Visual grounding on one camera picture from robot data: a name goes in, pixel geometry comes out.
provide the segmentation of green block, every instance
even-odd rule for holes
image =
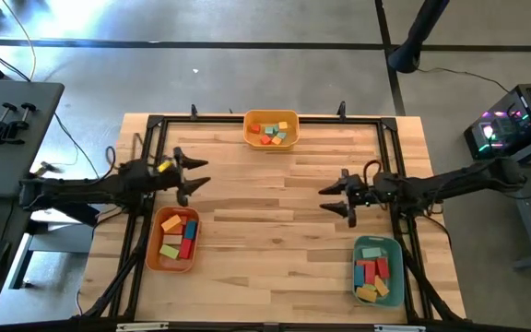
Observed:
[[[376,286],[371,285],[371,284],[364,284],[364,286],[362,286],[362,288],[368,289],[370,291],[376,291]]]
[[[166,255],[169,258],[177,259],[177,255],[180,254],[180,251],[168,246],[167,244],[163,244],[161,246],[161,250],[159,250],[159,253],[162,255]]]
[[[383,255],[383,253],[380,248],[364,248],[361,250],[361,255],[363,258],[376,258]]]

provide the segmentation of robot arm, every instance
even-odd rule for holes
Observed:
[[[188,158],[175,148],[173,158],[164,157],[157,169],[146,160],[130,160],[120,165],[118,173],[97,180],[26,179],[20,181],[19,205],[27,211],[74,203],[129,206],[139,203],[141,194],[177,187],[178,203],[185,207],[187,197],[210,178],[186,180],[183,169],[206,164],[207,161]]]
[[[445,198],[483,189],[512,192],[521,189],[524,183],[525,177],[517,162],[509,158],[495,158],[426,179],[377,172],[371,186],[363,182],[359,175],[349,175],[348,170],[342,170],[342,177],[319,191],[319,194],[339,195],[345,192],[347,203],[322,204],[321,208],[348,218],[349,227],[355,227],[356,206],[395,203],[403,213],[419,216]]]

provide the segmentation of black desk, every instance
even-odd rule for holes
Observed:
[[[30,128],[18,135],[26,140],[22,146],[0,146],[0,236],[4,231],[6,218],[14,202],[13,214],[7,223],[5,239],[11,242],[10,257],[7,261],[6,274],[0,281],[0,292],[6,281],[6,275],[11,267],[19,243],[28,222],[30,213],[18,207],[18,181],[26,176],[32,162],[44,139],[46,130],[53,119],[54,111],[63,93],[64,86],[59,83],[27,83],[0,80],[0,116],[4,108],[4,102],[21,105],[30,102],[38,107],[37,114],[28,116]],[[19,120],[23,110],[19,108],[18,114],[8,115],[6,121]]]

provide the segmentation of blue block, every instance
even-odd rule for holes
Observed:
[[[354,285],[364,286],[364,267],[354,266]]]
[[[195,238],[195,227],[197,224],[198,221],[196,220],[188,220],[188,222],[185,224],[185,231],[183,233],[184,239],[193,240]]]
[[[376,258],[383,255],[383,253],[380,248],[364,248],[361,250],[361,255],[363,258]]]

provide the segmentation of yellow tag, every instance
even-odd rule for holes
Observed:
[[[171,161],[165,161],[159,165],[159,167],[157,168],[157,171],[163,172],[167,170],[168,168],[170,168],[170,166],[171,166]]]

